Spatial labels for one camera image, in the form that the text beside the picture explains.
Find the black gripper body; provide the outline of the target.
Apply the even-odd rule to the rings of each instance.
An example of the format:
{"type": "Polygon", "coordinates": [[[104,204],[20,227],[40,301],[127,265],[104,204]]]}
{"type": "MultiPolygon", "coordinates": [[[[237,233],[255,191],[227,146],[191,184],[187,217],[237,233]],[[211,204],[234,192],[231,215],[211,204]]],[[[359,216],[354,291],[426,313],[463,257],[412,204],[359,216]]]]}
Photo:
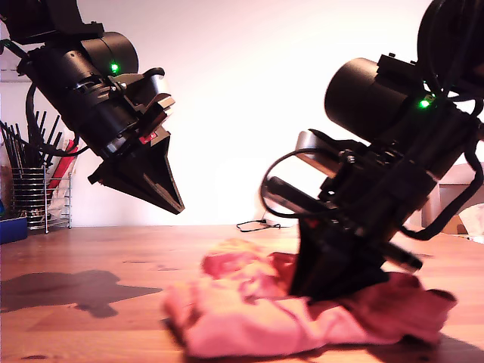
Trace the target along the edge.
{"type": "Polygon", "coordinates": [[[165,130],[174,103],[152,85],[83,85],[70,92],[70,123],[103,162],[116,162],[165,130]]]}
{"type": "Polygon", "coordinates": [[[282,179],[265,174],[263,196],[288,208],[288,217],[307,222],[314,236],[326,232],[353,237],[366,250],[415,272],[423,263],[391,243],[405,220],[427,200],[438,175],[413,160],[388,168],[350,157],[327,177],[314,198],[282,179]]]}

